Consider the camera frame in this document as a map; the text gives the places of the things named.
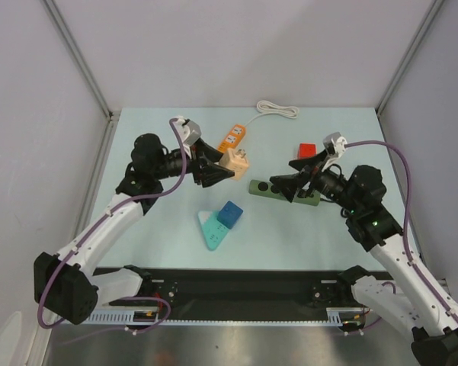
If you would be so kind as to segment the beige cube plug adapter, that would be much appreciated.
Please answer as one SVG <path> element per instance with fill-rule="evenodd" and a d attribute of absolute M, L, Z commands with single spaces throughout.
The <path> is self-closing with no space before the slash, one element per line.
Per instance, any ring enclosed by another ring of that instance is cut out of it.
<path fill-rule="evenodd" d="M 243 149 L 228 148 L 219 161 L 219 165 L 235 173 L 233 180 L 239 181 L 247 172 L 250 164 Z"/>

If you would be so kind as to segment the olive green power strip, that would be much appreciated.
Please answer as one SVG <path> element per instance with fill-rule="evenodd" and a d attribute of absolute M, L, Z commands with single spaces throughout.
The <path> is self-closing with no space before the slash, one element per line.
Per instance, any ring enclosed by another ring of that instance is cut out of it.
<path fill-rule="evenodd" d="M 248 193 L 254 196 L 270 198 L 279 201 L 289 201 L 281 194 L 280 190 L 268 181 L 260 181 L 252 179 L 248 186 Z M 319 194 L 312 194 L 308 197 L 295 196 L 293 203 L 305 204 L 309 206 L 318 206 L 321 202 Z"/>

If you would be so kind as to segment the blue cube plug adapter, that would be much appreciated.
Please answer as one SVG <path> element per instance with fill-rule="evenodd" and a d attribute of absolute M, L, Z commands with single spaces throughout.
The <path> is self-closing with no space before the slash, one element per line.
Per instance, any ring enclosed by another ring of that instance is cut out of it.
<path fill-rule="evenodd" d="M 227 201 L 222 209 L 217 214 L 217 221 L 220 222 L 223 226 L 231 230 L 241 215 L 243 214 L 243 209 L 238 205 L 234 204 L 232 201 Z"/>

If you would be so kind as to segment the teal triangular power strip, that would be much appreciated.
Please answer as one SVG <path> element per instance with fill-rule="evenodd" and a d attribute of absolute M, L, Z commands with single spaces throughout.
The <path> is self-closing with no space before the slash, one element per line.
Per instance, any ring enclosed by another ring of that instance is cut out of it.
<path fill-rule="evenodd" d="M 197 213 L 200 229 L 210 251 L 218 249 L 229 232 L 229 228 L 218 221 L 218 211 L 202 210 Z"/>

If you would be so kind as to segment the dark green cube plug adapter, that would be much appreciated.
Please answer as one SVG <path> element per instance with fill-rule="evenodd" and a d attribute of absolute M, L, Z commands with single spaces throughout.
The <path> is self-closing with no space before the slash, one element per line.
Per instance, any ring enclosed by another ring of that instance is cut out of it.
<path fill-rule="evenodd" d="M 297 194 L 298 198 L 308 198 L 308 197 L 314 197 L 314 193 L 312 190 L 300 190 Z"/>

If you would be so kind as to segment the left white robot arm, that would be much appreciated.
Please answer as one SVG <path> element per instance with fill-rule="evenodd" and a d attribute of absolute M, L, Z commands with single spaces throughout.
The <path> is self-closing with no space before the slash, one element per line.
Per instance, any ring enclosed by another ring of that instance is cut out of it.
<path fill-rule="evenodd" d="M 219 165 L 222 156 L 202 139 L 188 148 L 168 151 L 153 133 L 137 137 L 123 180 L 99 218 L 56 254 L 43 252 L 34 261 L 39 325 L 53 327 L 44 320 L 44 310 L 55 313 L 59 321 L 78 325 L 100 305 L 129 299 L 139 305 L 148 303 L 153 286 L 147 271 L 126 265 L 96 275 L 99 262 L 160 197 L 168 195 L 162 180 L 176 177 L 182 181 L 191 174 L 196 184 L 208 188 L 234 177 L 234 171 Z"/>

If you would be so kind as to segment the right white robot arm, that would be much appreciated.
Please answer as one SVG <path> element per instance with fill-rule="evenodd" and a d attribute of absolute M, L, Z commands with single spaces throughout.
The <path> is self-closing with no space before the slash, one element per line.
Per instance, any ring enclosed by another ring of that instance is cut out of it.
<path fill-rule="evenodd" d="M 327 161 L 326 152 L 293 160 L 289 164 L 295 174 L 275 175 L 270 181 L 288 201 L 300 192 L 317 191 L 347 211 L 352 238 L 386 269 L 401 291 L 394 294 L 382 288 L 356 265 L 342 272 L 338 300 L 375 311 L 409 341 L 419 364 L 458 365 L 458 303 L 405 244 L 404 229 L 382 202 L 386 186 L 381 171 L 359 165 L 345 178 Z"/>

